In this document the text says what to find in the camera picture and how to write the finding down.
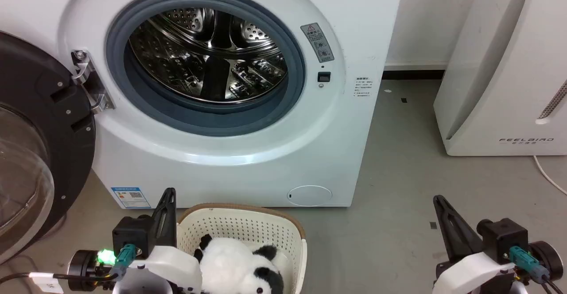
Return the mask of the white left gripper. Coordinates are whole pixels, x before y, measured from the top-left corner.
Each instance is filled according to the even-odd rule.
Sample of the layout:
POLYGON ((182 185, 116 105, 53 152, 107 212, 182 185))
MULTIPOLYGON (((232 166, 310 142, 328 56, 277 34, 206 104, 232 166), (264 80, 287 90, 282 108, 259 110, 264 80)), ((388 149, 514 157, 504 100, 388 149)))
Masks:
POLYGON ((154 209, 154 244, 146 259, 128 268, 128 294, 200 294, 202 276, 198 260, 176 246, 176 190, 166 188, 154 209))

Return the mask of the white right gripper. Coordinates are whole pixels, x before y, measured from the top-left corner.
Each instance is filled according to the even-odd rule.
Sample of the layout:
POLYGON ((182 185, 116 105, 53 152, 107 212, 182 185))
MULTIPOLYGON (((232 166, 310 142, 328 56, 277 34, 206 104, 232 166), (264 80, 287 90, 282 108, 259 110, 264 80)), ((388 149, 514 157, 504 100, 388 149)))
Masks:
POLYGON ((433 197, 448 260, 458 262, 442 272, 433 286, 434 294, 467 294, 488 282, 514 263, 499 264, 483 252, 482 240, 442 195, 433 197))

